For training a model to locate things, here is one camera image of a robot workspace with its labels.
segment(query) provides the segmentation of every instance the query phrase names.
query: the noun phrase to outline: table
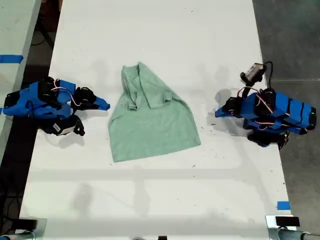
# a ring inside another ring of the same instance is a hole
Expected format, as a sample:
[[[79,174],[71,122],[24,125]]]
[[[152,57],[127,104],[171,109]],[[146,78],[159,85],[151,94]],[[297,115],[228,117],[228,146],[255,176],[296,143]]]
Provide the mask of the table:
[[[0,55],[22,55],[21,64],[0,64],[0,107],[8,93],[21,87],[41,0],[0,0]],[[0,115],[0,164],[12,118]]]
[[[108,121],[122,66],[138,61],[190,106],[200,146],[113,163]],[[49,74],[111,109],[79,113],[84,137],[38,131],[20,217],[47,219],[46,240],[268,239],[265,215],[290,214],[276,207],[288,200],[278,148],[214,117],[261,61],[251,0],[65,0]]]

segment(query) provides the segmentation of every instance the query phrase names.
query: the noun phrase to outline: fabric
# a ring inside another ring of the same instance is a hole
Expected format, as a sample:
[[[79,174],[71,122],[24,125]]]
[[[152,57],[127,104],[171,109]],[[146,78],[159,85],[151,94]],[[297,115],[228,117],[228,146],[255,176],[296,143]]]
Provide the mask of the fabric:
[[[164,155],[201,144],[193,114],[146,65],[122,69],[124,93],[109,122],[114,162]]]

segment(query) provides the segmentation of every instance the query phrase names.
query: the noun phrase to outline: blue tape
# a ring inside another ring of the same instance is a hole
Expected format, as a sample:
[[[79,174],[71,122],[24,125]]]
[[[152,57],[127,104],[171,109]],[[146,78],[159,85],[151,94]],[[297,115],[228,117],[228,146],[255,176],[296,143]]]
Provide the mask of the blue tape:
[[[278,204],[276,206],[277,210],[290,210],[290,202],[288,201],[278,201]]]
[[[22,55],[0,55],[0,64],[20,64],[23,59]]]

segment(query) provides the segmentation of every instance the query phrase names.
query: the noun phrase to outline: cable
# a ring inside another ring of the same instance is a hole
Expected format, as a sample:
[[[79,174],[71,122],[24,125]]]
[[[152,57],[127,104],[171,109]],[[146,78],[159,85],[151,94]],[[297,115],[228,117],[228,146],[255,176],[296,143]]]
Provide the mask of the cable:
[[[39,43],[35,43],[35,44],[30,44],[31,46],[39,46],[40,44],[42,44],[44,41],[46,40],[46,38],[45,38],[45,36],[43,36],[43,40],[41,41],[41,42],[39,42]]]
[[[71,96],[72,102],[73,102],[76,106],[78,106],[78,107],[81,106],[81,104],[77,104],[77,103],[76,103],[76,101],[74,100],[74,97],[72,96],[72,93],[71,93],[68,89],[66,89],[66,88],[64,88],[64,87],[61,87],[61,86],[57,86],[57,87],[52,88],[51,91],[55,91],[55,90],[58,90],[58,89],[62,89],[62,90],[68,91],[69,94],[70,94],[70,96]]]
[[[237,97],[239,97],[239,93],[240,93],[240,91],[242,90],[242,89],[245,89],[245,88],[249,88],[249,89],[252,89],[252,90],[255,90],[255,91],[257,91],[257,94],[256,94],[256,96],[259,98],[259,101],[261,101],[265,106],[266,106],[266,108],[270,111],[270,113],[274,113],[274,111],[272,111],[272,109],[267,105],[267,103],[261,98],[261,96],[260,96],[260,92],[257,90],[257,89],[255,89],[255,88],[253,88],[253,87],[250,87],[250,86],[244,86],[243,88],[241,88],[239,91],[238,91],[238,93],[237,93]]]
[[[241,90],[243,90],[243,89],[245,89],[245,88],[249,88],[249,89],[252,89],[252,90],[255,90],[255,91],[257,91],[258,93],[259,93],[259,91],[257,90],[257,89],[255,89],[255,88],[253,88],[253,87],[250,87],[250,86],[244,86],[243,88],[241,88],[239,91],[238,91],[238,93],[237,93],[237,97],[239,97],[239,93],[241,92]]]
[[[268,79],[268,88],[271,88],[271,78],[272,78],[272,73],[274,72],[274,63],[272,61],[266,61],[263,63],[263,65],[270,64],[271,69],[270,69],[270,75]]]
[[[46,39],[43,38],[43,40],[42,40],[41,42],[36,43],[36,44],[31,44],[31,46],[39,46],[39,45],[43,44],[45,40],[46,40]]]

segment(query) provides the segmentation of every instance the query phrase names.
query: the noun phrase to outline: black cable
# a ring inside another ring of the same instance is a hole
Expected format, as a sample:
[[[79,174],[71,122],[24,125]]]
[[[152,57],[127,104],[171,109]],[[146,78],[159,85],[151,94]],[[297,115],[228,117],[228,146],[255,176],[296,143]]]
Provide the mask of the black cable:
[[[268,79],[268,88],[271,88],[271,78],[272,78],[272,73],[274,72],[274,63],[272,61],[266,61],[263,63],[263,65],[266,65],[266,64],[270,64],[270,75],[269,75],[269,79]]]
[[[43,40],[42,40],[41,42],[36,43],[36,44],[31,44],[31,46],[39,46],[39,45],[40,45],[40,44],[42,44],[45,40],[46,40],[46,39],[45,39],[45,38],[43,38]]]
[[[44,41],[46,40],[45,36],[43,36],[43,40],[39,43],[35,43],[35,44],[32,44],[32,41],[31,41],[31,46],[39,46],[40,44],[42,44]]]

